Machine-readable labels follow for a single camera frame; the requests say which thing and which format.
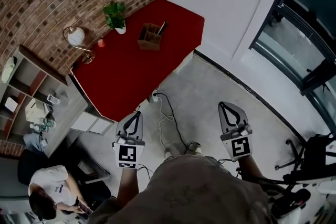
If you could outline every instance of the person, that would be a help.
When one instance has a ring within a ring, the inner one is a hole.
[[[238,160],[244,180],[203,157],[200,146],[193,155],[174,157],[168,150],[165,157],[141,193],[137,170],[123,168],[117,198],[106,200],[88,223],[272,223],[264,191],[276,195],[282,188],[247,181],[262,177],[251,156]]]
[[[108,187],[99,183],[78,186],[63,165],[43,168],[30,180],[29,204],[40,220],[54,219],[57,209],[83,214],[80,204],[90,209],[94,201],[103,202],[111,196]]]

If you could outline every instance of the hand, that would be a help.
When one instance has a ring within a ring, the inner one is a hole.
[[[83,197],[77,197],[79,202],[84,205],[86,208],[90,209],[90,207],[88,206],[88,203],[83,199]]]
[[[79,205],[78,206],[76,206],[76,205],[70,206],[70,211],[78,213],[78,214],[84,214],[85,213],[82,209],[80,209]]]

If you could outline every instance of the white t-shirt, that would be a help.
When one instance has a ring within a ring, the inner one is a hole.
[[[72,206],[77,197],[74,196],[65,180],[68,178],[68,172],[63,165],[57,165],[50,168],[43,168],[35,172],[28,187],[30,196],[30,185],[35,183],[40,186],[55,203],[63,202]]]

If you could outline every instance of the desk lamp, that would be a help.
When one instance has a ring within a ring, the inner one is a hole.
[[[96,53],[93,50],[82,48],[85,38],[83,29],[69,26],[63,30],[63,37],[71,46],[85,51],[85,55],[82,58],[83,63],[91,63],[94,60]]]

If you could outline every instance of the wooden box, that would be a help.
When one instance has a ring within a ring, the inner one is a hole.
[[[161,26],[154,24],[143,24],[138,37],[138,44],[141,50],[160,50],[161,36],[158,35]]]

